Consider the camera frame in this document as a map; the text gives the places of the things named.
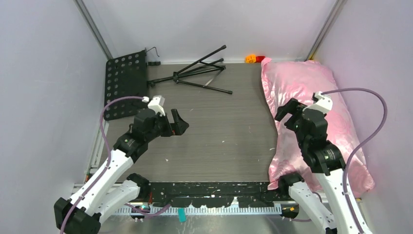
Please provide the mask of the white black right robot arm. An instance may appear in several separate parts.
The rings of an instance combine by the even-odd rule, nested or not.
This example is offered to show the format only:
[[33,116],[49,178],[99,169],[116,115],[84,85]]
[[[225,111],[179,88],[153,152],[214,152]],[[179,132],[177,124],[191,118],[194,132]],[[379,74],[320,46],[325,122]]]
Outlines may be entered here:
[[290,114],[285,126],[294,132],[304,162],[322,186],[330,209],[299,173],[281,176],[278,194],[284,200],[296,201],[300,211],[307,213],[321,234],[370,234],[344,173],[346,163],[341,151],[327,139],[325,117],[333,103],[329,97],[315,100],[307,106],[292,98],[277,109],[275,120],[281,121]]

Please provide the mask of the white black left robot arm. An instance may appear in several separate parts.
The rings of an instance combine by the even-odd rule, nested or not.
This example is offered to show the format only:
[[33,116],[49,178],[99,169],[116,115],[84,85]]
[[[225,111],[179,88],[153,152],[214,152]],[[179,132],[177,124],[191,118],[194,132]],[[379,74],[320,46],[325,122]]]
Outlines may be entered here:
[[152,140],[184,134],[189,124],[176,109],[171,113],[173,123],[154,110],[139,110],[128,131],[113,146],[106,163],[69,199],[56,201],[56,226],[62,234],[96,234],[123,205],[134,199],[143,202],[149,197],[149,181],[136,173],[130,174],[112,192],[109,189],[148,150]]

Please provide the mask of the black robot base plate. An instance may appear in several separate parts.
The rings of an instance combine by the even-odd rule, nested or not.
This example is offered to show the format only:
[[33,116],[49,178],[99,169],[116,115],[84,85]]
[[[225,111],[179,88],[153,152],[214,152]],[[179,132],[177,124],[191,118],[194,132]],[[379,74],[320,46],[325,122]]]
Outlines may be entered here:
[[270,207],[291,201],[288,193],[268,190],[269,182],[151,182],[138,197],[156,207],[228,208],[234,201],[240,208]]

